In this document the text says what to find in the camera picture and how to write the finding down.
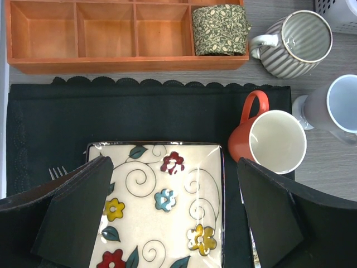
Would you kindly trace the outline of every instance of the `blue flower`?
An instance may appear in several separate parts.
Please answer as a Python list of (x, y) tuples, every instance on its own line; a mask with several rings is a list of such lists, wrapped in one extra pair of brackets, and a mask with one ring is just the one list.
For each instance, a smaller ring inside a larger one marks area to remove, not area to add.
[(157, 210), (162, 209), (165, 212), (169, 212), (174, 205), (176, 205), (176, 200), (173, 191), (168, 189), (163, 189), (161, 193), (155, 194), (155, 207)]

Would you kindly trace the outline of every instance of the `square plate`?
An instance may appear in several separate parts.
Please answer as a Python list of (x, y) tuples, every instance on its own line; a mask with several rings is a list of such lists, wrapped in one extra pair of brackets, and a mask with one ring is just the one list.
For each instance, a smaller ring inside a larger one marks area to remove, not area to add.
[(114, 171), (90, 268), (223, 267), (224, 168), (213, 143), (100, 142)]

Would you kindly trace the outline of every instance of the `striped mug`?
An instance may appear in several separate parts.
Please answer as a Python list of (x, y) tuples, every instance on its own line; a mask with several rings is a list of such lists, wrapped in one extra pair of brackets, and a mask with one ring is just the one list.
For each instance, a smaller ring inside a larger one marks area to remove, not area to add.
[(250, 54), (278, 78), (295, 78), (308, 73), (327, 57), (332, 32), (319, 14), (296, 11), (278, 20), (265, 35), (249, 42)]

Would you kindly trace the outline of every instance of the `fork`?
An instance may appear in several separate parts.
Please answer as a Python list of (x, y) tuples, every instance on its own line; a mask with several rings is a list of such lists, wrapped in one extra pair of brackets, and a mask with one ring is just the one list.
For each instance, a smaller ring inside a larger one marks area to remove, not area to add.
[[(62, 166), (62, 169), (63, 169), (64, 175), (67, 175), (68, 172), (67, 172), (67, 170), (64, 168), (64, 166)], [(58, 173), (57, 173), (57, 171), (56, 171), (55, 168), (52, 168), (52, 170), (51, 170), (51, 168), (49, 168), (49, 172), (50, 172), (50, 175), (51, 175), (52, 180), (58, 179), (59, 177), (62, 177), (62, 176), (63, 176), (63, 173), (62, 173), (62, 171), (61, 171), (61, 169), (60, 169), (59, 167), (57, 167), (57, 170), (58, 170), (58, 172), (59, 172), (60, 175), (58, 175)]]

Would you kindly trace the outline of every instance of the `yellow flower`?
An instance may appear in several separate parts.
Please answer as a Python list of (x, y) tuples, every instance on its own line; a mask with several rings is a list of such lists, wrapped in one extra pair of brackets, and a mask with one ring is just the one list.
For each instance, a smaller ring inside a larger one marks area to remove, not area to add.
[(107, 215), (108, 221), (112, 222), (115, 219), (123, 218), (124, 203), (120, 203), (118, 198), (113, 198), (111, 201), (105, 202), (104, 215)]
[(189, 249), (198, 249), (202, 256), (207, 256), (210, 253), (210, 250), (214, 250), (217, 246), (217, 242), (213, 236), (213, 228), (203, 228), (202, 224), (198, 224), (195, 229), (191, 229), (187, 233), (187, 237), (190, 240)]

